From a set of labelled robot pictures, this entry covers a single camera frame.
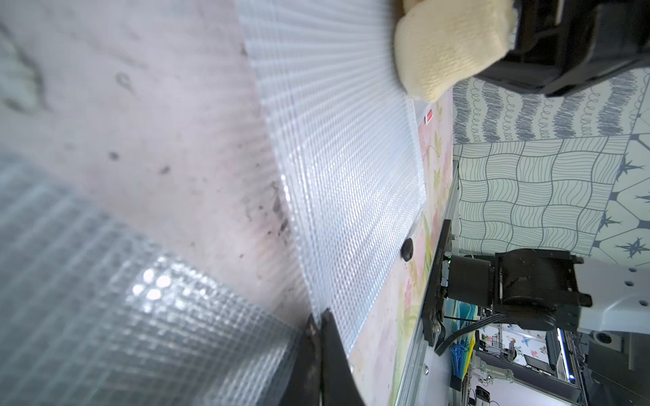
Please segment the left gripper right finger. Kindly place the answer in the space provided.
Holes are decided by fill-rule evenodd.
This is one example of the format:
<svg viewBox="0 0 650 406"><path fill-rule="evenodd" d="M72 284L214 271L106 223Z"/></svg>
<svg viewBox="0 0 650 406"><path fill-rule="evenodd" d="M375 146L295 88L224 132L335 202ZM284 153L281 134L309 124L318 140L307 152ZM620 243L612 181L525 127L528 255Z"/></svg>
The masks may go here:
<svg viewBox="0 0 650 406"><path fill-rule="evenodd" d="M321 322L323 405L364 406L365 403L350 371L334 314L330 309L323 312Z"/></svg>

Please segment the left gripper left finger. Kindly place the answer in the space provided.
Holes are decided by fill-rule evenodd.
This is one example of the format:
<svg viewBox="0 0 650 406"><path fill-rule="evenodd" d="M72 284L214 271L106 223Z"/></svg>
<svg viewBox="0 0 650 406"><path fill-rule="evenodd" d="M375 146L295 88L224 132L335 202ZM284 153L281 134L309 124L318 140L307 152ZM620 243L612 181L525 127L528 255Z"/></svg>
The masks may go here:
<svg viewBox="0 0 650 406"><path fill-rule="evenodd" d="M322 343L321 331L310 316L301 337L296 362L280 405L318 406L321 404Z"/></svg>

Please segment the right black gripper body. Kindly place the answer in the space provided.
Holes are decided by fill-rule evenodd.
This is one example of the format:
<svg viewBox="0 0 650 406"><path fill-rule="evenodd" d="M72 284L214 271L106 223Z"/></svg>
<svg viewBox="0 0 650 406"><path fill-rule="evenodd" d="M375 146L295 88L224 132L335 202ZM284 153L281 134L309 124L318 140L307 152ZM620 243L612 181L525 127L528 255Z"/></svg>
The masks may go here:
<svg viewBox="0 0 650 406"><path fill-rule="evenodd" d="M560 97L649 66L647 1L517 1L515 8L514 48L477 79Z"/></svg>

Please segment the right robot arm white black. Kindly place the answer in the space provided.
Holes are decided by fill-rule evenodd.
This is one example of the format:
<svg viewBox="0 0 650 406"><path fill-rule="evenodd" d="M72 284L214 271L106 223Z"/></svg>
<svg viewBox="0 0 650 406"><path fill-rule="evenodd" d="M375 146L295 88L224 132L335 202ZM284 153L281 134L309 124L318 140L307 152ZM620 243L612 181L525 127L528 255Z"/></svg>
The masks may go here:
<svg viewBox="0 0 650 406"><path fill-rule="evenodd" d="M450 296L523 328L649 331L649 4L517 1L453 89Z"/></svg>

